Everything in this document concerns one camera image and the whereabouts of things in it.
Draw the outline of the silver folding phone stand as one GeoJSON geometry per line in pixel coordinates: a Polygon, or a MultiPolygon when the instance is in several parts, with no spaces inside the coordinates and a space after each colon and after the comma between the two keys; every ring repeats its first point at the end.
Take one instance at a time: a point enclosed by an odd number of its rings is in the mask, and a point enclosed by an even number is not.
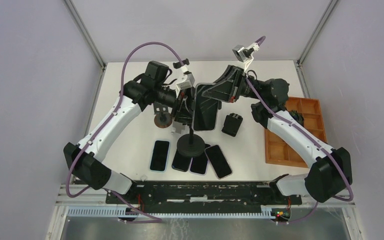
{"type": "Polygon", "coordinates": [[[181,135],[182,132],[186,129],[185,125],[179,122],[174,121],[171,125],[171,133],[181,135]]]}

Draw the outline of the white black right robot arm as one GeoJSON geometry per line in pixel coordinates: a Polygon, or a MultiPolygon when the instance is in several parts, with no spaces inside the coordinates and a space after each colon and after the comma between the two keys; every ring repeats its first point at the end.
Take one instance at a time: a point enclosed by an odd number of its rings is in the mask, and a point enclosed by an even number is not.
{"type": "Polygon", "coordinates": [[[353,201],[350,153],[315,137],[292,117],[286,108],[289,86],[282,78],[261,81],[243,68],[229,65],[215,82],[197,94],[226,103],[234,103],[239,97],[258,99],[251,105],[254,121],[281,138],[309,167],[307,174],[284,174],[272,180],[268,196],[273,203],[282,204],[292,195],[311,196],[319,203],[331,198],[353,201]]]}

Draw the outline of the wooden-base black plate stand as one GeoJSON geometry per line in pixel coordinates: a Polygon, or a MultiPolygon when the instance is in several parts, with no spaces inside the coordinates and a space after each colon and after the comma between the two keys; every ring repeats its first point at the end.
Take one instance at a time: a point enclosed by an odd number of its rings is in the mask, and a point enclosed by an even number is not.
{"type": "Polygon", "coordinates": [[[169,112],[169,107],[167,105],[154,102],[154,124],[161,129],[168,128],[173,123],[173,118],[169,112]]]}

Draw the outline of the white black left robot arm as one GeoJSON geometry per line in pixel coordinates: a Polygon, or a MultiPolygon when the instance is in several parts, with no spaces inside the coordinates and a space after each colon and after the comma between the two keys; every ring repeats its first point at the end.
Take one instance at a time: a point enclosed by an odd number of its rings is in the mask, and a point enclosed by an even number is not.
{"type": "Polygon", "coordinates": [[[105,166],[103,160],[123,130],[147,106],[159,103],[175,110],[180,108],[186,89],[191,88],[195,81],[189,64],[188,59],[173,63],[173,67],[181,71],[175,89],[164,84],[172,70],[157,61],[150,61],[144,73],[124,83],[116,102],[99,124],[78,143],[65,145],[63,153],[68,176],[79,178],[94,190],[116,192],[125,204],[133,203],[137,198],[133,180],[105,166]]]}

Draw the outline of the phone with white case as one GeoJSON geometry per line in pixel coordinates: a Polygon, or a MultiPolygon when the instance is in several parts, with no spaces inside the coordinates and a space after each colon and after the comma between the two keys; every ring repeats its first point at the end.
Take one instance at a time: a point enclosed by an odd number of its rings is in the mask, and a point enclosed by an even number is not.
{"type": "Polygon", "coordinates": [[[187,172],[190,168],[192,157],[183,156],[178,150],[172,160],[171,168],[181,172],[187,172]]]}

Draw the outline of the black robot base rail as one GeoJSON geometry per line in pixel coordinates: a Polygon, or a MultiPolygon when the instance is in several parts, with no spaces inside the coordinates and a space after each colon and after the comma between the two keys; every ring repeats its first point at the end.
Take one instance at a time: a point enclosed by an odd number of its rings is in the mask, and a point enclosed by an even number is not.
{"type": "Polygon", "coordinates": [[[298,195],[281,196],[266,181],[156,181],[132,185],[123,198],[143,204],[148,214],[253,214],[261,207],[302,204],[298,195]]]}

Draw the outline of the phone with purple case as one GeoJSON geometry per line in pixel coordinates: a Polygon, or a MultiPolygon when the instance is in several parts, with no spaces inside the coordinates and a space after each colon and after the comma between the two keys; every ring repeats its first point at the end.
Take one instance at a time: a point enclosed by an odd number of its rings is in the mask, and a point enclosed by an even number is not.
{"type": "Polygon", "coordinates": [[[192,158],[189,171],[193,174],[205,175],[207,173],[208,163],[209,160],[207,155],[202,153],[201,155],[192,158]]]}

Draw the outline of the black folding phone stand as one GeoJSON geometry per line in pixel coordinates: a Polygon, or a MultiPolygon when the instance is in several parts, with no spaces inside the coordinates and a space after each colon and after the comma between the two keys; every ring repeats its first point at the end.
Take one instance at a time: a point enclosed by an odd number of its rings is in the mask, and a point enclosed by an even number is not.
{"type": "Polygon", "coordinates": [[[242,122],[243,122],[243,117],[241,115],[237,113],[230,113],[225,117],[225,121],[223,123],[221,132],[231,137],[235,137],[238,133],[238,130],[242,122]]]}

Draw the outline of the phone with light blue case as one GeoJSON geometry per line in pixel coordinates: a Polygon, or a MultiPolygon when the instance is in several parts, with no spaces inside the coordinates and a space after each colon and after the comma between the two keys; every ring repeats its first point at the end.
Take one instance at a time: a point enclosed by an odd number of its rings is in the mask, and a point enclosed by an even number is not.
{"type": "Polygon", "coordinates": [[[154,172],[164,172],[167,167],[170,153],[170,142],[156,140],[153,146],[149,169],[154,172]]]}

